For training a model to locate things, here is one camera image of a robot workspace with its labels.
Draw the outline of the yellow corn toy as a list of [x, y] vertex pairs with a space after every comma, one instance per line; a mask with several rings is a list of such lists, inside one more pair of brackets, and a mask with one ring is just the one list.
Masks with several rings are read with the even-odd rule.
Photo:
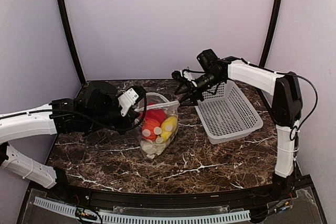
[[156, 139], [157, 143], [164, 143], [166, 142], [169, 137], [174, 133], [177, 127], [177, 116], [169, 116], [166, 118], [163, 123], [161, 124], [161, 134], [160, 137]]

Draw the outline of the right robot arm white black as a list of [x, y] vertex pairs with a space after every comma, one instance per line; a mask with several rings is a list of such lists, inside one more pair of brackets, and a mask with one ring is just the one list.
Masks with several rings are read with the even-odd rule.
[[268, 196], [278, 200], [287, 195], [295, 187], [298, 134], [305, 122], [301, 117], [301, 76], [265, 69], [233, 56], [221, 59], [212, 49], [202, 51], [197, 60], [203, 70], [196, 79], [190, 69], [172, 72], [172, 78], [179, 82], [175, 94], [182, 95], [179, 102], [183, 106], [196, 106], [204, 101], [204, 92], [227, 81], [243, 82], [272, 96], [268, 112], [277, 130], [277, 161]]

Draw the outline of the white plastic perforated basket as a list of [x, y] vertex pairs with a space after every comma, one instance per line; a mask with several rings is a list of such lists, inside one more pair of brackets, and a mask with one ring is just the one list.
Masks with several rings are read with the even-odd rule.
[[263, 127], [263, 121], [233, 81], [214, 86], [203, 93], [196, 112], [211, 144], [247, 137]]

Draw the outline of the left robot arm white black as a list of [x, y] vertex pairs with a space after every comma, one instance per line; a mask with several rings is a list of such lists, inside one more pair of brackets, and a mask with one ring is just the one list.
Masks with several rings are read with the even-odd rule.
[[146, 91], [141, 86], [118, 92], [107, 82], [97, 82], [88, 85], [76, 99], [53, 100], [37, 108], [4, 114], [1, 116], [1, 168], [47, 189], [53, 188], [61, 200], [69, 201], [74, 197], [74, 189], [68, 185], [65, 171], [22, 154], [10, 141], [72, 132], [89, 135], [100, 129], [124, 134], [144, 120], [144, 115], [135, 110], [140, 101], [146, 101]]

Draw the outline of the clear polka dot zip bag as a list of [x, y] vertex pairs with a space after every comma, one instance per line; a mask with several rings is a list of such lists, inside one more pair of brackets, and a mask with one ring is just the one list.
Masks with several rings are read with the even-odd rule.
[[147, 93], [146, 100], [146, 114], [143, 122], [135, 129], [135, 137], [143, 156], [154, 159], [164, 152], [177, 134], [180, 103], [155, 92]]

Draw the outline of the red bell pepper toy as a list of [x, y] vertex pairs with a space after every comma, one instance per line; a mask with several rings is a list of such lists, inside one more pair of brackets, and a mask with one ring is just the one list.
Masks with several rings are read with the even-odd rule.
[[162, 109], [149, 109], [149, 105], [154, 105], [154, 103], [148, 103], [144, 122], [149, 119], [154, 119], [161, 124], [166, 119], [165, 112]]

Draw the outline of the orange pumpkin toy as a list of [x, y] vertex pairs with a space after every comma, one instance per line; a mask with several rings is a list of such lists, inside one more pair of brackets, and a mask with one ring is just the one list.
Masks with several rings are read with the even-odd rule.
[[155, 141], [161, 134], [162, 130], [160, 123], [154, 119], [149, 119], [142, 126], [142, 136], [150, 141]]

